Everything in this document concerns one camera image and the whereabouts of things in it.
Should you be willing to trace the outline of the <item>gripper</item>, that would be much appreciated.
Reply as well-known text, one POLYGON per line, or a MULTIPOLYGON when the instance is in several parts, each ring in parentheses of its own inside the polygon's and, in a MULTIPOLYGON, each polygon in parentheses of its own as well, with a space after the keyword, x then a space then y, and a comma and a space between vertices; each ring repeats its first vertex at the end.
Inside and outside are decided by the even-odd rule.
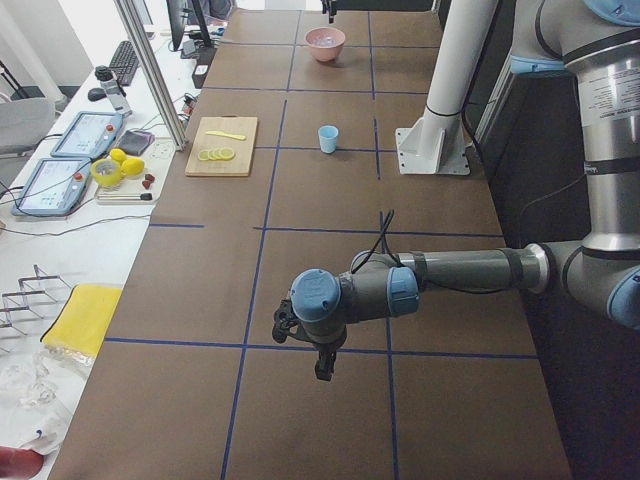
POLYGON ((314 367, 316 378, 321 381, 330 381, 334 374, 335 354, 346 342, 347 331, 341 330, 329 335, 315 335, 307 332, 306 335, 319 356, 314 367))
POLYGON ((322 0, 322 11, 327 12, 329 23, 334 22, 336 3, 334 0, 322 0))

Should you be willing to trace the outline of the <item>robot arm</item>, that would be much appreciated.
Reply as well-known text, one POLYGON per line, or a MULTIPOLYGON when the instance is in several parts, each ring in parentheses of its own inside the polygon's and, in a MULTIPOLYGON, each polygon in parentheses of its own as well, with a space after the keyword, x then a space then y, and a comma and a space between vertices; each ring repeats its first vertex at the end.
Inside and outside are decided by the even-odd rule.
POLYGON ((299 274, 274 315, 276 342, 318 353, 329 380, 350 324, 416 312, 431 288, 490 294, 552 286, 629 328, 639 325, 639 5, 635 1, 520 1, 515 74, 576 77, 591 229, 579 241, 521 249, 393 254, 384 238, 340 275, 299 274))

